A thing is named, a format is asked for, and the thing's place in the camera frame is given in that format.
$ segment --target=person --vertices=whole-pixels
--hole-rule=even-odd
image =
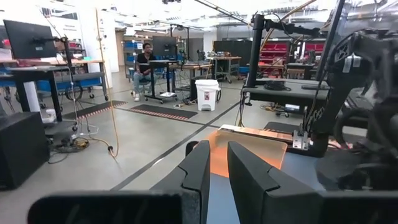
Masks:
[[[142,46],[144,49],[144,53],[138,54],[136,60],[136,71],[133,74],[133,84],[134,84],[134,92],[135,92],[135,99],[134,101],[137,102],[140,100],[140,91],[139,91],[139,82],[140,80],[148,80],[151,81],[150,78],[150,66],[148,65],[141,65],[143,63],[148,63],[149,60],[156,60],[155,56],[152,54],[152,47],[149,43],[144,43]],[[156,83],[157,76],[154,75],[154,83]]]

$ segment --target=floor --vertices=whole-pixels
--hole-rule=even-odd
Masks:
[[[134,102],[130,95],[131,83],[125,78],[123,69],[112,74],[113,100],[126,101],[116,108],[114,117],[119,142],[113,129],[111,111],[104,111],[89,118],[89,124],[99,128],[96,138],[101,138],[116,147],[119,145],[117,162],[108,154],[101,142],[92,142],[83,152],[70,154],[58,164],[44,164],[17,190],[0,192],[0,223],[25,223],[27,211],[32,203],[44,195],[69,190],[141,190],[149,189],[165,177],[183,158],[185,143],[201,140],[223,124],[234,124],[238,112],[239,91],[242,82],[222,84],[222,99],[215,111],[201,112],[188,121],[158,118],[128,111],[133,106],[145,103],[172,108],[176,102],[160,105],[158,101]],[[156,92],[165,89],[165,80],[160,79]],[[100,90],[95,90],[95,98],[84,93],[81,103],[90,107],[104,102]],[[44,99],[47,106],[52,103]],[[66,99],[63,112],[74,110],[73,103]],[[1,97],[4,109],[10,108]],[[261,102],[252,102],[246,107],[243,123],[250,128],[263,128],[270,121],[299,124],[300,117],[276,117],[274,113],[260,109]],[[18,103],[14,109],[20,111]],[[197,111],[196,105],[184,106],[183,110]],[[346,133],[364,135],[365,130],[347,128]]]

